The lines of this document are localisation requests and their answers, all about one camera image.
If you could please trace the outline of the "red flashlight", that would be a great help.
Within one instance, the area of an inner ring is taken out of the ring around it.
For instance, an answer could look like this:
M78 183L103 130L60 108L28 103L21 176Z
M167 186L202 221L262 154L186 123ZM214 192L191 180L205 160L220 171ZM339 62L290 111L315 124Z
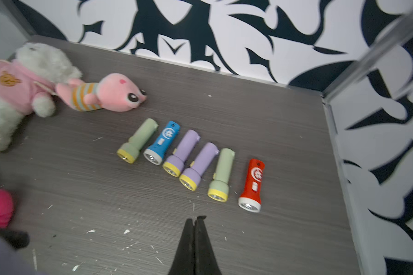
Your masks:
M250 160L244 190L238 199L238 205L246 211L261 211L260 191L264 169L265 164L261 160Z

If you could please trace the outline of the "blue flashlight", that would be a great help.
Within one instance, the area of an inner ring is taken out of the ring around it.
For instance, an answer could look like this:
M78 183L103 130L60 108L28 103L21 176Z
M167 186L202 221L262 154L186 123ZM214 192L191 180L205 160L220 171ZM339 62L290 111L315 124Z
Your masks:
M180 125L170 121L159 134L155 142L143 153L144 157L152 164L159 166L169 146L174 141L180 130Z

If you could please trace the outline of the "purple flashlight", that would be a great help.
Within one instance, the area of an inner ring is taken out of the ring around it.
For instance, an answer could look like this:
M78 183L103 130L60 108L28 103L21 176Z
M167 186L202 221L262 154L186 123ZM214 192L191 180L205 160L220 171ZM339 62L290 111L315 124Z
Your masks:
M172 155L169 156L162 165L164 170L172 176L179 177L185 166L190 153L200 140L200 135L190 129L185 133Z
M180 182L189 190L195 191L201 182L202 176L219 153L217 146L207 143L199 152L191 165L179 177Z

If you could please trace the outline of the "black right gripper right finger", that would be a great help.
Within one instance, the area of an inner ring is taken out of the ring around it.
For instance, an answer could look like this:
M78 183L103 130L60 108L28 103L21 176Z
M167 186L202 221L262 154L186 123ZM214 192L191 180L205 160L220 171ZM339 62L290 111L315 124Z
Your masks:
M216 260L204 220L198 216L194 228L195 275L222 275Z

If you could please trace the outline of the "green flashlight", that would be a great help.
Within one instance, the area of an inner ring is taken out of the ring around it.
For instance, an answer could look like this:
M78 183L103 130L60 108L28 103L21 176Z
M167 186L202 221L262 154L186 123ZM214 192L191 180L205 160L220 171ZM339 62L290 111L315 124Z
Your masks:
M213 181L209 185L208 196L219 202L227 202L229 195L229 179L235 159L235 151L223 148L213 174Z
M139 157L140 151L158 128L158 123L148 118L135 131L126 143L117 150L117 155L129 164L133 164Z

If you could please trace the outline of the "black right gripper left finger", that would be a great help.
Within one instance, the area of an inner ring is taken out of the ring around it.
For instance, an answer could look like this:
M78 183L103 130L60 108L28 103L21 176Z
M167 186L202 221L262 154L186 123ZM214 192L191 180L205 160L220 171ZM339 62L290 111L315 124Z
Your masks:
M195 273L194 237L195 227L191 218L187 219L176 254L168 275L193 275Z

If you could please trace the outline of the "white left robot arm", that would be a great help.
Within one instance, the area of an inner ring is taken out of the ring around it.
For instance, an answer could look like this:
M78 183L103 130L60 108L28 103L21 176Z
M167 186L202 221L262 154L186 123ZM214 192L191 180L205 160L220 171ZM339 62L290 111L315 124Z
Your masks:
M0 228L0 275L39 275L17 253L30 243L26 231Z

